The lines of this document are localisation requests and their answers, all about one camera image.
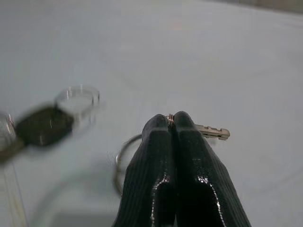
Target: blurry key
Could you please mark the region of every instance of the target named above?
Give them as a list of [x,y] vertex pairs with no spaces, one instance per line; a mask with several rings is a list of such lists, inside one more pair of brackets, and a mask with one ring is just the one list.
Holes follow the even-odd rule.
[[72,131],[74,118],[58,107],[45,106],[29,114],[15,127],[16,140],[0,151],[0,164],[18,154],[22,148],[52,145]]

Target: white surface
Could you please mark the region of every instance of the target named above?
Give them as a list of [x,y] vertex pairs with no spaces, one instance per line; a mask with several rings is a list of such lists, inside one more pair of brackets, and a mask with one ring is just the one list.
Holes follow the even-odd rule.
[[[105,102],[87,133],[14,160],[27,222],[44,208],[54,215],[41,226],[65,213],[113,219],[121,144],[153,115],[184,110],[231,131],[213,148],[251,224],[301,227],[302,59],[298,15],[185,0],[1,1],[2,111],[18,118],[81,83]],[[61,198],[54,208],[49,192]]]

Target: black key head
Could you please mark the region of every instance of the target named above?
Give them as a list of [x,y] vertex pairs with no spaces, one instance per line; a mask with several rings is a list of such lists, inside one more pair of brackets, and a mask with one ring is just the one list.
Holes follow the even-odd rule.
[[54,144],[68,135],[74,118],[58,107],[45,106],[35,111],[16,126],[16,134],[26,144],[47,146]]

